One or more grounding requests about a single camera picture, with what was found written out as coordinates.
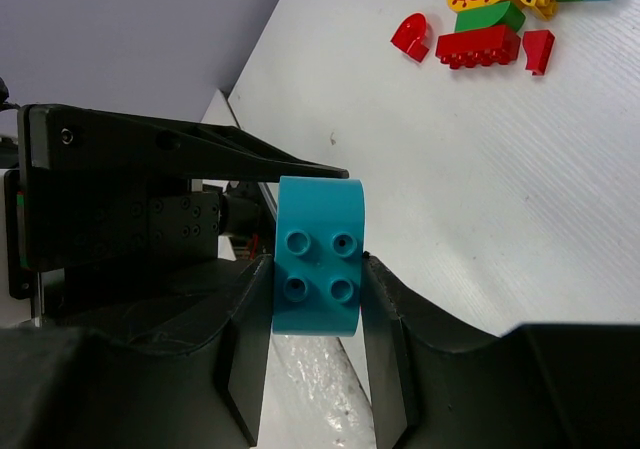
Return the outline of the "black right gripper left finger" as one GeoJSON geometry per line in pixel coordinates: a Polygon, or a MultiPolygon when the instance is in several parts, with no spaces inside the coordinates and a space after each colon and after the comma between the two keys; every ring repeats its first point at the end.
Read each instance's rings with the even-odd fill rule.
{"type": "Polygon", "coordinates": [[[273,260],[177,273],[166,295],[1,333],[5,448],[251,448],[273,260]]]}

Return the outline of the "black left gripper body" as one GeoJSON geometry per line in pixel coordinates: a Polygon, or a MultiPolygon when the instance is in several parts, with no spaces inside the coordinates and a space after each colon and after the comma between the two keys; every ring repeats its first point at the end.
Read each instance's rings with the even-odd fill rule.
{"type": "Polygon", "coordinates": [[[54,172],[3,142],[3,317],[68,319],[166,295],[177,273],[224,260],[222,235],[262,223],[259,183],[128,171],[54,172]]]}

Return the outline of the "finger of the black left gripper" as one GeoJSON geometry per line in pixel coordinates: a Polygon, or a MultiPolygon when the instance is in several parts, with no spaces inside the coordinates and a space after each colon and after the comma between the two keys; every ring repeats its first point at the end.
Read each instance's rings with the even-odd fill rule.
{"type": "Polygon", "coordinates": [[[54,172],[130,171],[184,179],[346,179],[233,126],[32,104],[19,111],[20,163],[54,172]]]}

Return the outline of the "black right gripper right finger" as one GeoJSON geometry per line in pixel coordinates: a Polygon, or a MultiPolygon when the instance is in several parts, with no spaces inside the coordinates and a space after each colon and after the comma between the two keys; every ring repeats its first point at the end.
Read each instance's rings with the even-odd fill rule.
{"type": "Polygon", "coordinates": [[[363,261],[380,448],[635,448],[639,329],[523,324],[496,337],[363,261]]]}

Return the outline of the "teal oval lego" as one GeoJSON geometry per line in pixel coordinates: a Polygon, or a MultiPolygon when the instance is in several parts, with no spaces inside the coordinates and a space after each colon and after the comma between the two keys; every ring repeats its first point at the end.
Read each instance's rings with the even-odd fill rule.
{"type": "Polygon", "coordinates": [[[365,196],[357,179],[283,177],[273,332],[350,337],[360,317],[365,196]]]}

